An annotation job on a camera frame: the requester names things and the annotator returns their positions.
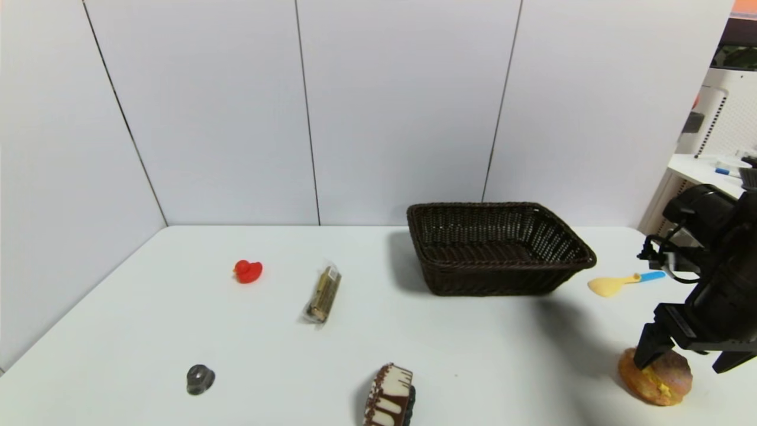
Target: toy cake slice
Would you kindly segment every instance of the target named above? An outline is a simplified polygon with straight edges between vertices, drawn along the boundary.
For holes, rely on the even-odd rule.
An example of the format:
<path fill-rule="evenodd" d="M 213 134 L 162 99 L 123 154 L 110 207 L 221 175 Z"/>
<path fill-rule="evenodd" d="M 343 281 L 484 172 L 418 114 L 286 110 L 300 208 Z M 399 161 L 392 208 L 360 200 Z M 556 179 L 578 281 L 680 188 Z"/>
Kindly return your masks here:
<path fill-rule="evenodd" d="M 366 403 L 364 426 L 407 426 L 413 416 L 413 373 L 394 364 L 378 371 Z"/>

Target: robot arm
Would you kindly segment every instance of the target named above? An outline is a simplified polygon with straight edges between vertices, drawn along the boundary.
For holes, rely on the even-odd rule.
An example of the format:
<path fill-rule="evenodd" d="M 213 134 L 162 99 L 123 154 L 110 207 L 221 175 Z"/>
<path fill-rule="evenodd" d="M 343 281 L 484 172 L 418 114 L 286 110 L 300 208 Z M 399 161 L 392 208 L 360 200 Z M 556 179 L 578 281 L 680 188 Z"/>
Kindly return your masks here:
<path fill-rule="evenodd" d="M 757 356 L 757 187 L 745 190 L 736 200 L 715 186 L 694 186 L 665 207 L 663 215 L 678 226 L 665 238 L 648 236 L 638 257 L 680 282 L 698 284 L 684 304 L 657 305 L 639 340 L 638 368 L 672 349 L 674 341 L 683 349 L 722 351 L 712 366 L 718 373 Z M 702 247 L 671 243 L 680 229 Z M 699 279 L 685 280 L 674 271 L 693 271 Z"/>

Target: brown woven basket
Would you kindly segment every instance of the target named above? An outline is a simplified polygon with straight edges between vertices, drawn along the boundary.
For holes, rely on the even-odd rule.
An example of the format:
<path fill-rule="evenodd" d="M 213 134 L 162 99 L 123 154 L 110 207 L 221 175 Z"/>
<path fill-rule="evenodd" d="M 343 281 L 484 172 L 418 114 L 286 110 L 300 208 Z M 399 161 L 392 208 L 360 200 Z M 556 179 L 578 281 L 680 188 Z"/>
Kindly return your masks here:
<path fill-rule="evenodd" d="M 411 205 L 407 221 L 426 285 L 439 296 L 545 294 L 597 256 L 533 202 Z"/>

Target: blue spoon handle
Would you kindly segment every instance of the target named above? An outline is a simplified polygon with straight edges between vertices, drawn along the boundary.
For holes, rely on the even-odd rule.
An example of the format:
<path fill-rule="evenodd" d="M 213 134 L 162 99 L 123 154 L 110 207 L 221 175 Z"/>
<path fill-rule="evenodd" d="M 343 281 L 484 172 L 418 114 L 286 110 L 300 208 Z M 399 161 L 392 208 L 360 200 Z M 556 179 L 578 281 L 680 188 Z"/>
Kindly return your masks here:
<path fill-rule="evenodd" d="M 638 282 L 643 283 L 644 281 L 658 280 L 659 278 L 664 278 L 665 275 L 664 271 L 647 272 L 646 274 L 641 274 L 641 280 Z"/>

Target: white table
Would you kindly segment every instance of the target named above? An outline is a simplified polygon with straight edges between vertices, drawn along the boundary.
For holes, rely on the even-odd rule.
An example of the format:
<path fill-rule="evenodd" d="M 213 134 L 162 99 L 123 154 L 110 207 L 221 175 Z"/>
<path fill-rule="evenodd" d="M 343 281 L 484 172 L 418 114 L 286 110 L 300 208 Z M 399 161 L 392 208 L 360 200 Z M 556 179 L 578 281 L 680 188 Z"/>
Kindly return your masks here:
<path fill-rule="evenodd" d="M 738 176 L 715 173 L 717 156 L 701 155 L 694 158 L 688 154 L 673 154 L 668 163 L 668 169 L 678 176 L 694 183 L 710 183 L 734 198 L 739 198 L 744 190 Z"/>
<path fill-rule="evenodd" d="M 586 282 L 646 271 L 635 257 L 643 237 L 577 232 L 598 255 L 594 269 L 548 297 L 479 299 L 428 293 L 404 227 L 170 227 L 0 378 L 0 424 L 355 425 L 386 362 L 415 373 L 413 426 L 751 418 L 754 361 L 718 376 L 715 354 L 684 352 L 694 388 L 671 408 L 618 385 L 618 354 L 658 302 L 681 302 L 692 287 L 664 279 L 601 299 Z M 232 279 L 240 258 L 264 264 L 258 282 Z M 317 330 L 298 316 L 326 259 L 344 279 Z M 198 363 L 216 383 L 190 396 L 185 374 Z"/>

